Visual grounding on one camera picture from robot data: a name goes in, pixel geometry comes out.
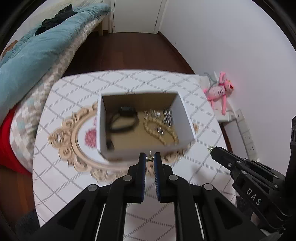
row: gold bracelet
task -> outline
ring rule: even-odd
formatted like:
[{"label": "gold bracelet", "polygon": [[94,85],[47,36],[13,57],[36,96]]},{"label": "gold bracelet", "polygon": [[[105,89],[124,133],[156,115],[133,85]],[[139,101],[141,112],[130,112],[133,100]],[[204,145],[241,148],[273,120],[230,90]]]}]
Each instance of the gold bracelet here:
[{"label": "gold bracelet", "polygon": [[150,129],[148,127],[148,123],[149,122],[153,122],[153,123],[156,123],[157,125],[161,126],[163,129],[165,129],[171,136],[172,138],[174,139],[174,143],[175,144],[178,144],[179,140],[178,140],[178,137],[177,135],[172,131],[171,128],[169,128],[167,125],[165,125],[164,123],[162,123],[162,121],[156,119],[156,118],[153,118],[153,117],[147,117],[146,120],[144,121],[144,129],[146,130],[146,132],[155,137],[156,139],[158,139],[163,145],[166,145],[166,141],[164,140],[164,138],[157,132],[157,131],[154,131],[152,129]]}]

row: dark wood floor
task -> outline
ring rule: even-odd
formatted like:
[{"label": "dark wood floor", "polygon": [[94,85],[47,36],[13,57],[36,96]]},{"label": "dark wood floor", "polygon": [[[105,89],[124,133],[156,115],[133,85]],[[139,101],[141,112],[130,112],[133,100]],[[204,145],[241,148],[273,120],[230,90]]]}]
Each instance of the dark wood floor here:
[{"label": "dark wood floor", "polygon": [[[193,74],[181,55],[156,34],[89,35],[64,76],[112,69],[154,69]],[[0,166],[0,209],[12,228],[34,208],[32,177]]]},{"label": "dark wood floor", "polygon": [[194,74],[174,47],[159,34],[89,35],[64,76],[112,69],[154,69]]}]

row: white power strip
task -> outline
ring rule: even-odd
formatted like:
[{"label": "white power strip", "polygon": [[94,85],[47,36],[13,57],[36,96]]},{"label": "white power strip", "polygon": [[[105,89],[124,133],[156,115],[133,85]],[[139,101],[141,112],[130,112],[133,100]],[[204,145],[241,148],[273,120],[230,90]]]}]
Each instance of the white power strip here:
[{"label": "white power strip", "polygon": [[258,154],[255,148],[255,144],[252,140],[252,135],[250,133],[249,127],[246,123],[246,120],[244,118],[244,115],[242,114],[241,109],[238,109],[236,112],[236,117],[237,117],[237,126],[239,129],[239,132],[242,136],[242,140],[244,143],[244,146],[246,148],[246,152],[248,154],[248,157],[250,160],[254,161],[260,161],[258,158]]}]

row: door frame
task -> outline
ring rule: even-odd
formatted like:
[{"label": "door frame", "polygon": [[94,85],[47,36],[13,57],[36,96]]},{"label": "door frame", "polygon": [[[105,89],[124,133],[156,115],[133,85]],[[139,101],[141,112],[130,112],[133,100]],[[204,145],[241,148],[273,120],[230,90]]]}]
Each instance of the door frame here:
[{"label": "door frame", "polygon": [[[110,0],[110,2],[109,2],[109,5],[111,6],[111,12],[109,14],[110,15],[110,17],[109,17],[109,33],[110,34],[113,33],[113,19],[114,19],[115,1],[116,0]],[[154,34],[157,34],[157,32],[158,32],[158,29],[159,29],[159,26],[160,26],[160,23],[161,23],[161,20],[162,20],[163,13],[164,13],[165,6],[166,6],[167,2],[168,2],[168,0],[162,0],[161,1],[160,8],[159,8],[159,11],[158,11],[158,16],[157,16],[154,31],[153,31]]]}]

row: door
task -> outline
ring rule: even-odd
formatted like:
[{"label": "door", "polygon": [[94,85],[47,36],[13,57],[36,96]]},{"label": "door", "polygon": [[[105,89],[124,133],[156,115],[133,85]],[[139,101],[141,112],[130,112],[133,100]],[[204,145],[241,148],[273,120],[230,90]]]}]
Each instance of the door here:
[{"label": "door", "polygon": [[162,0],[115,0],[113,33],[153,33]]}]

